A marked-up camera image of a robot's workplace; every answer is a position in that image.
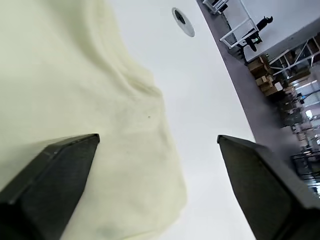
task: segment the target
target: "white surface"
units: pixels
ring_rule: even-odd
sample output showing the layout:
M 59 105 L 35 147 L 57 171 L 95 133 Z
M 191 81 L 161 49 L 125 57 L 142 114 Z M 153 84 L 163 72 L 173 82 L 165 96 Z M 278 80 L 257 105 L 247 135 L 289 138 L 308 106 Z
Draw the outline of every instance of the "white surface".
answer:
M 253 240 L 233 194 L 217 136 L 253 141 L 218 47 L 195 0 L 110 0 L 130 54 L 153 72 L 181 157 L 188 203 L 162 240 Z M 191 21 L 187 36 L 172 16 Z
M 320 18 L 319 0 L 243 0 L 243 3 L 256 24 L 264 16 L 273 16 L 273 22 L 260 32 L 263 42 L 256 45 L 257 52 L 245 47 L 245 56 L 248 61 Z M 234 28 L 246 15 L 241 9 L 239 0 L 230 0 L 228 5 L 229 7 L 223 13 L 230 26 Z M 235 36 L 240 39 L 247 32 L 248 29 L 243 28 L 242 31 L 236 32 Z

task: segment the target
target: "metal frame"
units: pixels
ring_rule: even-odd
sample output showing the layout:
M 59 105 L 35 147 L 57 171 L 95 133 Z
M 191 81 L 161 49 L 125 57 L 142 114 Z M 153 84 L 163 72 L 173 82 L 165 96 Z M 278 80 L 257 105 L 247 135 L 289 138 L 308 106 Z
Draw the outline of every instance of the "metal frame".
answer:
M 254 23 L 254 21 L 253 21 L 252 18 L 250 17 L 249 12 L 248 12 L 246 6 L 244 5 L 244 3 L 242 2 L 242 0 L 240 0 L 240 3 L 241 3 L 241 5 L 242 5 L 242 7 L 243 7 L 243 9 L 244 9 L 244 11 L 245 11 L 245 13 L 246 13 L 246 15 L 247 15 L 247 18 L 246 18 L 243 22 L 241 22 L 238 26 L 236 26 L 234 29 L 231 29 L 231 31 L 229 31 L 229 32 L 228 32 L 226 35 L 224 35 L 222 38 L 220 38 L 220 41 L 223 42 L 223 43 L 225 43 L 225 44 L 229 47 L 229 49 L 232 49 L 234 46 L 236 46 L 237 44 L 241 43 L 243 40 L 245 40 L 247 37 L 249 37 L 249 36 L 251 36 L 252 34 L 254 34 L 256 31 L 259 31 L 257 25 Z M 232 33 L 234 33 L 234 31 L 237 30 L 238 28 L 240 28 L 242 25 L 246 24 L 247 22 L 249 22 L 249 23 L 252 25 L 251 28 L 254 28 L 254 31 L 249 32 L 248 34 L 246 34 L 245 36 L 243 36 L 240 40 L 238 40 L 238 41 L 236 41 L 234 44 L 230 45 L 230 43 L 228 43 L 228 42 L 226 41 L 226 38 L 227 38 L 229 35 L 231 35 Z
M 212 6 L 212 3 L 209 0 L 203 0 L 203 4 L 206 5 L 211 11 L 212 14 L 221 14 L 220 9 L 227 3 L 229 0 L 219 0 L 215 5 Z
M 317 51 L 316 53 L 312 53 L 312 51 L 311 51 L 311 49 L 310 49 L 310 47 L 309 47 L 309 45 L 308 45 L 308 42 L 309 42 L 311 39 L 313 39 L 316 47 L 318 48 L 318 51 Z M 311 55 L 305 57 L 304 59 L 299 60 L 299 58 L 300 58 L 301 54 L 304 52 L 305 48 L 308 49 L 308 51 L 310 52 Z M 286 54 L 287 54 L 289 51 L 290 51 L 289 49 L 286 50 L 286 51 L 284 51 L 284 52 L 281 53 L 278 57 L 276 57 L 274 60 L 272 60 L 272 61 L 270 62 L 270 65 L 272 65 L 272 64 L 275 63 L 276 61 L 280 61 L 280 62 L 281 62 L 281 65 L 282 65 L 282 68 L 270 66 L 272 69 L 280 70 L 280 71 L 277 71 L 276 73 L 274 73 L 273 76 L 278 75 L 278 74 L 280 74 L 280 73 L 283 73 L 284 71 L 289 70 L 289 69 L 291 69 L 292 67 L 294 67 L 294 66 L 296 66 L 296 65 L 298 65 L 298 64 L 300 64 L 300 63 L 303 63 L 303 62 L 305 62 L 305 61 L 307 61 L 307 60 L 309 60 L 309 59 L 311 59 L 311 65 L 310 65 L 310 67 L 312 67 L 312 64 L 313 64 L 313 62 L 314 62 L 314 57 L 315 57 L 316 55 L 320 54 L 320 47 L 319 47 L 319 44 L 318 44 L 318 42 L 316 41 L 315 37 L 312 37 L 312 38 L 308 39 L 308 40 L 305 42 L 305 44 L 303 45 L 303 48 L 301 49 L 301 52 L 299 53 L 298 57 L 295 59 L 295 61 L 294 61 L 293 64 L 289 64 L 289 61 L 288 61 L 288 59 L 287 59 L 287 57 L 286 57 Z M 283 63 L 282 63 L 282 61 L 281 61 L 281 58 L 282 58 L 282 57 L 284 57 L 284 59 L 285 59 L 285 61 L 286 61 L 286 63 L 287 63 L 287 67 L 284 67 L 284 65 L 283 65 Z

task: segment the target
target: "person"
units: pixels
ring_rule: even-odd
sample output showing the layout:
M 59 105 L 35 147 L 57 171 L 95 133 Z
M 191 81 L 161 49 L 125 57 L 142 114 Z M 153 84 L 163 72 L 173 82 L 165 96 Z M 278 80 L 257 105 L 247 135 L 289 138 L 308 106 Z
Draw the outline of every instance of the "person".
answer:
M 249 45 L 250 48 L 256 52 L 257 51 L 257 48 L 255 46 L 255 44 L 259 44 L 262 42 L 260 36 L 259 36 L 259 32 L 264 29 L 268 24 L 272 23 L 274 20 L 274 17 L 271 16 L 271 17 L 266 17 L 264 16 L 263 19 L 261 21 L 259 21 L 256 25 L 256 27 L 258 28 L 258 31 L 255 31 L 253 34 L 251 34 L 250 36 L 248 36 L 244 41 L 245 41 L 245 45 L 241 45 L 240 43 L 237 44 L 239 50 L 238 50 L 238 54 L 241 56 L 242 59 L 244 59 L 244 63 L 247 64 L 247 61 L 246 61 L 246 58 L 245 58 L 245 52 L 244 52 L 244 47 Z M 249 34 L 249 33 L 252 33 L 255 29 L 252 28 L 250 31 L 248 31 L 246 33 Z
M 272 23 L 274 20 L 274 17 L 271 16 L 271 17 L 266 17 L 264 16 L 264 18 L 257 23 L 256 27 L 259 29 L 259 31 L 261 31 L 262 29 L 264 29 L 268 24 Z

